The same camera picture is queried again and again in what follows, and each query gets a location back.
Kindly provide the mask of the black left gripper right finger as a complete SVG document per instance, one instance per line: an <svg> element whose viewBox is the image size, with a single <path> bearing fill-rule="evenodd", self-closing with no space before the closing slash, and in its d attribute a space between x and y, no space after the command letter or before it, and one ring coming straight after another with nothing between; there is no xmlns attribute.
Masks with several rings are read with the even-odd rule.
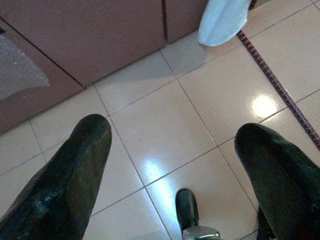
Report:
<svg viewBox="0 0 320 240"><path fill-rule="evenodd" d="M320 168L295 144L257 123L239 128L234 148L258 208L259 240L320 238Z"/></svg>

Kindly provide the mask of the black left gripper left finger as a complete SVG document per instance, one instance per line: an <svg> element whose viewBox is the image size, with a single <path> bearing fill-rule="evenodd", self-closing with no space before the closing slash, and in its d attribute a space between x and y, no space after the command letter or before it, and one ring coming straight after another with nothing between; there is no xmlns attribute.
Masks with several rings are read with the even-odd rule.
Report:
<svg viewBox="0 0 320 240"><path fill-rule="evenodd" d="M81 240L111 145L112 128L104 116L82 118L1 217L1 239Z"/></svg>

